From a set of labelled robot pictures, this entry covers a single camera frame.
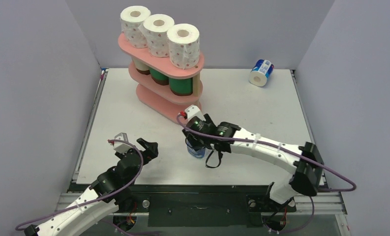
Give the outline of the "blue Tempo packaged roll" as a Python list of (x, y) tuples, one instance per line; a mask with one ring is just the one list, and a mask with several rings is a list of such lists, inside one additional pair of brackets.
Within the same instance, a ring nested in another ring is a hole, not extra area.
[(195, 158), (202, 159), (205, 157), (206, 148), (203, 146), (193, 146), (190, 144), (189, 140), (185, 140), (187, 151), (190, 155)]

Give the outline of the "green brown roll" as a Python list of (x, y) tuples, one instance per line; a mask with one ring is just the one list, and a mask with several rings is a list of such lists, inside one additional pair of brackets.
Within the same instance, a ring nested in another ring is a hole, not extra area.
[(154, 68), (150, 67), (150, 75), (152, 79), (159, 85), (166, 86), (169, 84), (169, 77)]
[(169, 78), (170, 90), (178, 96), (189, 96), (193, 93), (193, 78), (173, 79)]

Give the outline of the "pink three-tier wooden shelf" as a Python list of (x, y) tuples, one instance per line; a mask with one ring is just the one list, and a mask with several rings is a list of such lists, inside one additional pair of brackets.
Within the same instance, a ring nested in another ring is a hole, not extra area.
[(133, 59), (140, 60), (148, 67), (170, 78), (179, 80), (193, 79), (193, 93), (189, 96), (178, 96), (172, 93), (170, 86), (160, 85), (151, 78), (151, 75), (138, 72), (135, 63), (131, 62), (128, 72), (130, 77), (138, 83), (136, 95), (143, 104), (174, 123), (177, 123), (177, 115), (185, 111), (189, 106), (196, 105), (200, 110), (202, 109), (200, 97), (203, 92), (203, 84), (200, 77), (205, 62), (203, 53), (200, 53), (199, 61), (195, 67), (179, 69), (172, 65), (169, 58), (155, 57), (149, 53), (147, 48), (133, 47), (123, 33), (118, 37), (118, 45), (124, 53)]

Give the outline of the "cream brown paper roll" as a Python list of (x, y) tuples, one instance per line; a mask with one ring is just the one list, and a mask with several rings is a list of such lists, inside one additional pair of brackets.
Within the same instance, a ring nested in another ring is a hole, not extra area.
[(137, 58), (132, 58), (132, 61), (140, 74), (150, 75), (150, 67)]

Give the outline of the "blue white packaged roll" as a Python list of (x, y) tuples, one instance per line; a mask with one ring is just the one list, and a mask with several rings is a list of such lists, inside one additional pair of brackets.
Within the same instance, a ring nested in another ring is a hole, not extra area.
[(274, 65), (269, 60), (260, 59), (249, 73), (249, 82), (255, 86), (263, 87), (274, 71)]

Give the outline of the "white dotted toilet roll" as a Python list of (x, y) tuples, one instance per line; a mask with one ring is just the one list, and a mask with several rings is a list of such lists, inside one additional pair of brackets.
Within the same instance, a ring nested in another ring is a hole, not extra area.
[(147, 40), (140, 30), (141, 25), (151, 15), (151, 11), (141, 5), (125, 8), (120, 14), (121, 32), (135, 48), (146, 48)]
[(169, 56), (167, 31), (174, 25), (174, 19), (165, 14), (153, 14), (144, 20), (141, 32), (151, 55), (160, 58)]
[(169, 58), (180, 69), (197, 65), (200, 58), (200, 32), (191, 24), (176, 24), (167, 31)]

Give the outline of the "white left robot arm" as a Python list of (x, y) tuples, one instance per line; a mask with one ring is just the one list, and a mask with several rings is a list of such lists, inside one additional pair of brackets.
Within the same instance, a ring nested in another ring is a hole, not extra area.
[(116, 152), (118, 163), (101, 173), (68, 207), (24, 223), (24, 235), (78, 236), (107, 215), (131, 209), (130, 186), (143, 166), (158, 156), (158, 143), (138, 138), (142, 150), (127, 140), (111, 139), (108, 143)]

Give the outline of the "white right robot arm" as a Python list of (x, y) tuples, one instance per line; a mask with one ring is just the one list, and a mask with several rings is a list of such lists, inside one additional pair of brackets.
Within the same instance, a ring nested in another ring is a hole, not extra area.
[(216, 151), (219, 162), (225, 152), (248, 155), (288, 172), (286, 180), (269, 185), (268, 193), (263, 197), (268, 209), (276, 210), (299, 194), (317, 195), (324, 162), (315, 144), (306, 142), (298, 146), (277, 142), (232, 123), (215, 125), (208, 115), (201, 120), (180, 112), (178, 119), (181, 118), (187, 121), (182, 131), (195, 150), (207, 148)]

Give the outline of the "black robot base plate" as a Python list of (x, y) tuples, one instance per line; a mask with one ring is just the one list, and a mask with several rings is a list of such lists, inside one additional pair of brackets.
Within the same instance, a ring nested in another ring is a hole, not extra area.
[(260, 227), (295, 206), (273, 203), (266, 185), (133, 185), (115, 221), (148, 217), (148, 227)]

